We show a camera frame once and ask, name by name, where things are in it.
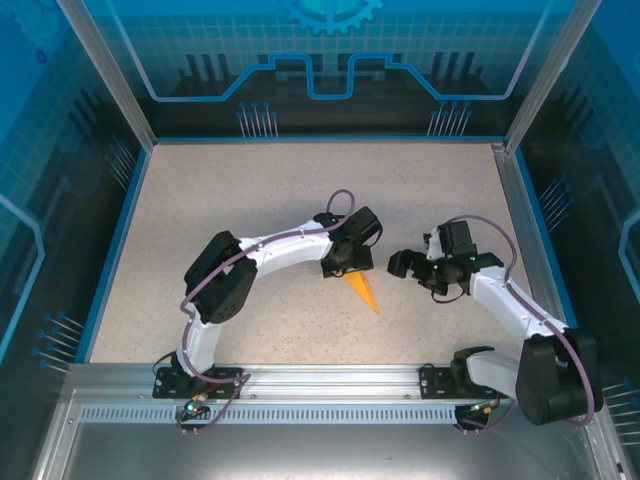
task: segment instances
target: speckled tabletop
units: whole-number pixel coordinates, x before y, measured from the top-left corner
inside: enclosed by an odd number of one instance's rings
[[[518,346],[469,297],[437,305],[414,280],[386,272],[397,250],[423,249],[422,233],[463,213],[490,217],[513,233],[489,145],[312,143],[161,145],[150,160],[92,362],[153,362],[174,350],[184,272],[222,230],[254,237],[302,224],[349,188],[384,226],[367,277],[375,314],[316,262],[254,284],[243,310],[225,324],[221,363],[403,364],[449,362],[457,349]],[[335,202],[334,212],[347,207]],[[506,242],[472,223],[480,251],[507,263]],[[528,291],[521,264],[514,278]]]

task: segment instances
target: blue trim edge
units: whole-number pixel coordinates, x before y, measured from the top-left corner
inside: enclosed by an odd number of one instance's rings
[[[104,267],[102,268],[98,287],[96,288],[96,293],[93,297],[93,302],[91,303],[87,323],[84,327],[82,338],[80,339],[80,345],[78,345],[75,357],[76,363],[87,362],[93,350],[93,345],[95,344],[100,323],[102,322],[104,309],[107,306],[107,299],[111,292],[113,279],[116,274],[118,262],[120,261],[120,256],[122,255],[122,249],[124,248],[127,233],[129,232],[129,226],[133,219],[133,212],[135,211],[136,203],[140,196],[140,189],[142,188],[142,183],[144,176],[147,173],[147,167],[149,166],[150,159],[151,155],[149,155],[144,149],[138,156],[136,168],[133,171],[131,182],[129,184],[129,190],[127,191],[127,196],[124,199],[122,211],[120,212],[116,229],[113,232],[111,246],[109,247],[109,252],[107,253],[107,258],[105,259]]]
[[[347,135],[347,136],[317,136],[317,137],[277,137],[277,138],[243,138],[243,137],[158,137],[159,144],[181,144],[181,143],[300,143],[300,142],[406,142],[406,141],[428,141],[433,143],[491,143],[504,142],[504,137],[498,135],[474,135],[467,137],[434,137],[432,135]]]
[[[565,319],[567,321],[567,324],[571,328],[576,328],[578,326],[578,321],[576,319],[575,312],[573,311],[573,307],[571,306],[571,300],[569,300],[567,285],[564,283],[564,278],[562,277],[562,273],[560,272],[558,257],[556,257],[556,252],[553,249],[551,237],[549,236],[549,231],[547,230],[547,225],[544,223],[544,217],[542,216],[542,210],[540,209],[540,204],[538,203],[538,197],[533,188],[533,182],[531,181],[531,176],[529,175],[529,169],[527,168],[527,164],[524,161],[524,156],[522,155],[520,147],[516,149],[515,153],[516,161],[518,162],[518,168],[520,169],[522,180],[524,181],[524,186],[527,191],[527,196],[529,197],[529,203],[531,204],[531,208],[533,209],[533,215],[536,219],[540,237],[542,238],[542,245],[544,247],[545,254],[547,255],[547,259],[549,260],[551,275],[553,275],[553,280],[556,283],[556,289],[558,291],[558,296],[560,297],[562,309],[564,310]]]

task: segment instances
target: vertical metal post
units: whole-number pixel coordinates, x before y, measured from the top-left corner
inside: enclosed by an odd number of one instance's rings
[[[157,143],[153,130],[87,7],[81,0],[57,0],[57,2],[142,148],[150,152]]]
[[[601,0],[577,0],[507,132],[507,153],[514,152],[520,145],[582,34],[589,26],[600,2]]]

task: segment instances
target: gear graphic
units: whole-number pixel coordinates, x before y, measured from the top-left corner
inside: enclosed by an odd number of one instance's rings
[[[360,28],[362,20],[371,20],[373,10],[382,7],[382,0],[280,0],[280,4],[300,28],[331,36],[336,30],[346,34],[349,28]]]
[[[60,27],[55,0],[1,0],[0,11],[12,13],[22,32],[40,50],[46,49]]]

